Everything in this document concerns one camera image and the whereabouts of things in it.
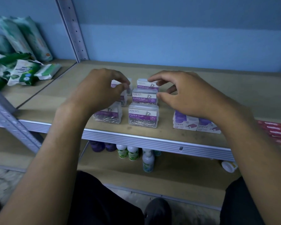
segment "shelf board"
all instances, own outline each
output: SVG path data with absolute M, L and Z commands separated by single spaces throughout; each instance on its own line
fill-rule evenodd
M 71 68 L 63 77 L 19 108 L 15 116 L 31 131 L 47 132 L 58 106 L 94 68 L 109 68 L 123 72 L 133 79 L 148 78 L 166 70 L 195 71 L 208 83 L 252 108 L 255 117 L 261 120 L 281 121 L 281 73 L 210 70 L 186 67 L 152 66 L 141 64 L 83 61 Z M 165 91 L 169 84 L 160 90 Z M 222 134 L 173 129 L 173 110 L 160 102 L 160 118 L 156 129 L 128 124 L 128 109 L 123 108 L 119 125 L 88 121 L 83 138 L 105 139 L 110 143 L 148 147 L 187 155 L 233 160 L 231 151 Z
M 37 92 L 42 90 L 45 86 L 51 83 L 54 79 L 63 74 L 66 70 L 68 70 L 72 65 L 76 63 L 76 60 L 65 60 L 65 59 L 56 59 L 50 61 L 46 64 L 50 63 L 59 63 L 61 64 L 60 70 L 55 74 L 53 79 L 51 80 L 40 80 L 34 86 L 24 86 L 24 85 L 14 85 L 14 86 L 5 86 L 2 89 L 2 94 L 7 98 L 7 100 L 14 106 L 18 107 L 23 102 L 31 98 Z
M 226 172 L 218 160 L 162 152 L 155 157 L 154 170 L 146 173 L 142 160 L 121 159 L 117 151 L 93 152 L 88 147 L 79 170 L 104 184 L 161 194 L 201 204 L 221 207 L 225 189 L 240 177 L 239 170 Z
M 81 140 L 80 152 L 84 149 L 87 140 Z M 0 167 L 25 170 L 34 159 L 35 154 L 21 141 L 16 139 L 5 128 L 0 128 Z

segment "right hand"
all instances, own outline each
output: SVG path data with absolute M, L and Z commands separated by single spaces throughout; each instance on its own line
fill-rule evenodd
M 224 115 L 227 109 L 246 109 L 194 72 L 164 70 L 148 78 L 148 81 L 158 81 L 158 86 L 168 82 L 173 83 L 174 85 L 166 92 L 159 92 L 157 97 L 173 109 L 188 116 L 207 118 L 217 122 L 219 115 Z M 175 91 L 178 91 L 178 94 L 171 95 Z

